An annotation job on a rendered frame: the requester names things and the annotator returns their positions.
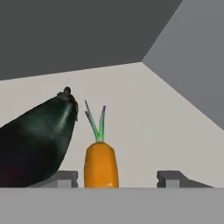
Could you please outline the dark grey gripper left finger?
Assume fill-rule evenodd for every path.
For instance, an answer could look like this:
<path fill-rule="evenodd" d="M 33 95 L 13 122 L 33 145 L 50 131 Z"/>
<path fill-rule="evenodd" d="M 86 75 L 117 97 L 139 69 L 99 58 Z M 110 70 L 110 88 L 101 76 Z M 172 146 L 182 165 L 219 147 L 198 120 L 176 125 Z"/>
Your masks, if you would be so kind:
<path fill-rule="evenodd" d="M 76 188 L 78 186 L 77 171 L 57 171 L 49 179 L 39 182 L 32 188 Z"/>

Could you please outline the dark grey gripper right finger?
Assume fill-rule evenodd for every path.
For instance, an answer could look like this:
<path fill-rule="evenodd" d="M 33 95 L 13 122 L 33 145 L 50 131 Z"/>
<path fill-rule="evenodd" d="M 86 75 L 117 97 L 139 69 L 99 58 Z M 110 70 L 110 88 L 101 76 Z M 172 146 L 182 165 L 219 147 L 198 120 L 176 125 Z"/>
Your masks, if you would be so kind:
<path fill-rule="evenodd" d="M 163 188 L 211 188 L 210 185 L 189 179 L 181 171 L 158 171 L 157 187 Z"/>

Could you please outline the orange carrot with green top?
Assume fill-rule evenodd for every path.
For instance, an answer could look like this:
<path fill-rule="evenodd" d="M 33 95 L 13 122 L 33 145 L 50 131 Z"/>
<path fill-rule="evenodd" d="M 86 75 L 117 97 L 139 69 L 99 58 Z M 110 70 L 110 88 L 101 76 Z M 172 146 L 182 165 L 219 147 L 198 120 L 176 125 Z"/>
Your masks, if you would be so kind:
<path fill-rule="evenodd" d="M 115 150 L 104 141 L 104 121 L 106 107 L 102 107 L 99 128 L 85 101 L 85 114 L 94 132 L 95 142 L 86 150 L 84 163 L 84 186 L 87 188 L 118 188 L 119 175 Z"/>

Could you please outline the dark green eggplant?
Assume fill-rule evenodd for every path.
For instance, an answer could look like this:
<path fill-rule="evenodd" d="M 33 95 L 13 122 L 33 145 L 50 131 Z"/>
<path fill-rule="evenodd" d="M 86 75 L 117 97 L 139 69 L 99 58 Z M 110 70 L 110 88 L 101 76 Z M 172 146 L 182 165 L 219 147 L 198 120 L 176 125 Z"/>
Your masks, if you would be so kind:
<path fill-rule="evenodd" d="M 60 168 L 78 121 L 70 87 L 0 128 L 0 187 L 27 187 Z"/>

